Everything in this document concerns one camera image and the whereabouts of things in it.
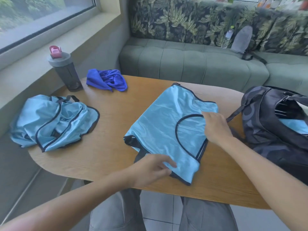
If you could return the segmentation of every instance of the black backpack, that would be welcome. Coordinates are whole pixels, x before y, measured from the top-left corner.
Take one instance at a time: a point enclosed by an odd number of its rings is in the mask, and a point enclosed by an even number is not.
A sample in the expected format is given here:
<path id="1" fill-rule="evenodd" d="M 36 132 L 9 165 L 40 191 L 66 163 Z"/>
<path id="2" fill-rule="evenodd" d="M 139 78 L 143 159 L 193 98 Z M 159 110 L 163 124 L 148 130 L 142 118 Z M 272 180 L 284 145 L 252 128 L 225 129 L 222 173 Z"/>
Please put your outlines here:
<path id="1" fill-rule="evenodd" d="M 308 97 L 277 87 L 258 86 L 243 96 L 241 107 L 246 143 L 254 151 L 308 185 L 308 135 L 299 134 L 279 119 L 308 124 Z"/>

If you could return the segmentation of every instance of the green sofa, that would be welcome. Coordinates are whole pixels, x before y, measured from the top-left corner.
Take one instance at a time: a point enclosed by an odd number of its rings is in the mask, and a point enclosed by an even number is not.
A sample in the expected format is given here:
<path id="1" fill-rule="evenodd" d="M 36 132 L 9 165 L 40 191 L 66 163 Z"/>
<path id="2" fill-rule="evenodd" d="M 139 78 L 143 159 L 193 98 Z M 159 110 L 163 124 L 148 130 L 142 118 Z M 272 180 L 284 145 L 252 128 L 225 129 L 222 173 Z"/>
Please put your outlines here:
<path id="1" fill-rule="evenodd" d="M 131 35 L 122 49 L 127 75 L 220 86 L 245 92 L 278 86 L 308 95 L 308 14 L 193 0 L 130 0 Z M 230 26 L 253 27 L 245 61 L 221 49 Z"/>

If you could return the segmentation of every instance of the hand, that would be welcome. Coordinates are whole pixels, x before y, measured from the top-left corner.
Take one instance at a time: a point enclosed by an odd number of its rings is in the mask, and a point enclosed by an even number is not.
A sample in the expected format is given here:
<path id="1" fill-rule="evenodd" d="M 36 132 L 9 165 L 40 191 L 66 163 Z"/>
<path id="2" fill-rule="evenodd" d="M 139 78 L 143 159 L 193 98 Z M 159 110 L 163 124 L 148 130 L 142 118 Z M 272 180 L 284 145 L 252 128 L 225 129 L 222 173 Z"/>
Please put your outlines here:
<path id="1" fill-rule="evenodd" d="M 210 142 L 220 146 L 223 141 L 233 137 L 224 116 L 211 112 L 202 112 L 202 115 L 206 122 L 204 133 Z"/>
<path id="2" fill-rule="evenodd" d="M 176 167 L 176 163 L 169 156 L 162 154 L 148 154 L 128 167 L 125 171 L 130 177 L 130 187 L 145 187 L 160 178 L 169 176 L 172 171 L 163 162 Z"/>

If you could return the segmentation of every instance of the gray water bottle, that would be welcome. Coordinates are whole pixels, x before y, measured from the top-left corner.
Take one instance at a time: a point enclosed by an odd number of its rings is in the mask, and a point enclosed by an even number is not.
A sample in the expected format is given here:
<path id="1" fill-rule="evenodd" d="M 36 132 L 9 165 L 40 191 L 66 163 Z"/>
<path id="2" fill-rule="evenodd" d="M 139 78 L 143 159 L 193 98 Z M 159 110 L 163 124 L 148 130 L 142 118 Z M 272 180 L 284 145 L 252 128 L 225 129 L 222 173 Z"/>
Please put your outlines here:
<path id="1" fill-rule="evenodd" d="M 48 61 L 70 92 L 83 89 L 70 54 L 62 52 L 57 46 L 50 46 Z"/>

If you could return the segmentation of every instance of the forearm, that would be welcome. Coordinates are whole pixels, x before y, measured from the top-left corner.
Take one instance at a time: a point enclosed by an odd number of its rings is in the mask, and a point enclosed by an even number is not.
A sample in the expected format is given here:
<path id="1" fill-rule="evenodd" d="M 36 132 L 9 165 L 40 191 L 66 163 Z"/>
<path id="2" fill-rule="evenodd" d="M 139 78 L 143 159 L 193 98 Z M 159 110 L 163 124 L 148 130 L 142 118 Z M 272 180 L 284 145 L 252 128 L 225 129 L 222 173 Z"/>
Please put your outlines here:
<path id="1" fill-rule="evenodd" d="M 108 197 L 128 188 L 129 182 L 130 178 L 124 171 L 110 174 L 100 181 L 73 190 L 13 219 L 0 230 L 70 230 Z"/>
<path id="2" fill-rule="evenodd" d="M 280 219 L 292 231 L 307 230 L 308 187 L 236 138 L 222 142 Z"/>

